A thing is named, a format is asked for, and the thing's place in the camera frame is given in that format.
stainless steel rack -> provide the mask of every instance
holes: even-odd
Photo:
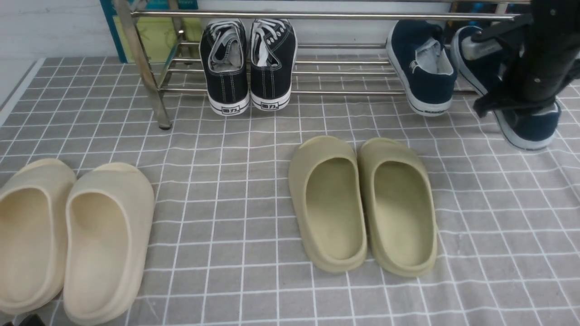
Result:
[[[488,20],[504,21],[512,20],[515,15],[498,15],[490,13],[327,13],[327,12],[231,12],[231,11],[207,11],[207,10],[180,10],[178,0],[167,0],[170,10],[144,10],[147,0],[135,0],[132,5],[127,0],[114,0],[113,4],[125,36],[128,40],[135,63],[139,68],[147,94],[151,100],[153,112],[163,130],[171,128],[171,121],[163,104],[165,93],[188,93],[205,95],[206,89],[194,89],[186,87],[170,87],[169,81],[173,74],[203,74],[200,68],[176,68],[178,63],[199,64],[200,59],[194,58],[195,48],[198,42],[191,42],[185,38],[183,20],[185,17],[199,18],[278,18],[278,19],[343,19],[343,20]],[[469,2],[491,3],[529,3],[529,0],[468,0]],[[452,0],[397,0],[396,2],[452,2]],[[143,47],[141,36],[137,29],[137,21],[140,17],[171,17],[177,41],[162,70],[159,82],[151,70],[147,53]],[[299,49],[383,49],[384,44],[299,44]],[[350,61],[350,60],[297,60],[296,65],[357,65],[357,66],[388,66],[387,60]],[[395,76],[394,71],[295,71],[294,75],[306,76]],[[339,95],[339,96],[403,96],[404,90],[386,90],[381,92],[349,91],[349,90],[293,90],[292,93],[299,95]],[[456,90],[456,95],[471,96],[475,92],[470,90]]]

canvas sneaker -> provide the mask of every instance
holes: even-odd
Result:
[[[250,38],[252,102],[260,110],[280,110],[292,92],[298,51],[294,28],[286,19],[256,19]]]
[[[451,107],[457,72],[440,26],[400,20],[390,31],[386,49],[414,112],[434,117]]]
[[[451,60],[475,91],[483,96],[499,83],[505,67],[503,63],[509,53],[503,49],[492,52],[476,60],[467,60],[461,43],[481,28],[466,26],[459,29],[451,42]],[[541,150],[548,146],[556,134],[561,115],[557,102],[536,110],[496,110],[493,111],[504,138],[521,150]]]
[[[238,115],[249,106],[246,32],[240,20],[211,20],[200,42],[209,103],[219,115]]]

rack leg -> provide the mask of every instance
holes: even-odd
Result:
[[[170,10],[179,10],[179,3],[178,0],[167,0],[167,4],[169,5]],[[183,23],[183,18],[181,17],[172,17],[171,20],[173,21],[173,29],[175,30],[175,36],[177,37],[177,41],[186,41],[185,35],[185,24]],[[187,47],[187,50],[184,51],[180,49],[182,54],[185,54],[186,57],[192,57],[195,53],[195,48],[190,45]]]
[[[157,124],[159,125],[159,128],[169,130],[171,129],[171,122],[167,115],[165,105],[163,104],[162,94],[159,92],[157,87],[155,76],[151,71],[151,66],[149,65],[149,59],[145,52],[143,42],[141,41],[141,36],[139,35],[139,31],[137,30],[133,17],[131,16],[129,2],[127,0],[114,0],[113,4],[117,10],[117,15],[121,21],[125,37],[127,37],[127,41],[129,42],[135,63],[139,68],[141,80],[143,81],[143,85],[145,85],[145,89],[147,90],[147,95],[151,100],[153,114],[155,115],[155,119],[157,119]]]

gray plaid mat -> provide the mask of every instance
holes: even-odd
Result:
[[[317,68],[334,69],[310,70]],[[473,99],[456,98],[448,114],[426,119],[402,98],[294,96],[275,114],[224,119],[203,97],[166,96],[175,123],[165,132],[138,83],[136,67],[113,58],[47,59],[0,128],[0,185],[45,157],[79,176],[127,162],[153,184],[157,210],[143,285],[130,311],[110,325],[580,324],[577,87],[561,94],[553,144],[529,154],[511,148],[491,116],[477,119]],[[203,86],[203,77],[175,76],[174,84],[184,83]],[[295,87],[401,85],[300,77]],[[354,147],[388,137],[422,157],[440,228],[431,273],[396,277],[371,255],[345,274],[312,266],[287,169],[295,147],[317,135]],[[72,324],[58,298],[38,313],[49,326]],[[0,315],[0,324],[12,319]]]

slide sandal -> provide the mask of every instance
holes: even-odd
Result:
[[[288,184],[314,265],[331,273],[359,267],[367,257],[367,234],[350,145],[329,136],[304,142],[290,161]]]
[[[32,311],[63,288],[64,207],[76,180],[66,164],[47,158],[28,164],[0,189],[0,311]]]
[[[437,257],[437,225],[425,166],[413,151],[390,139],[366,142],[358,156],[371,251],[385,270],[425,274]]]
[[[64,309],[96,325],[129,309],[141,285],[155,197],[134,166],[110,163],[81,177],[66,206]]]

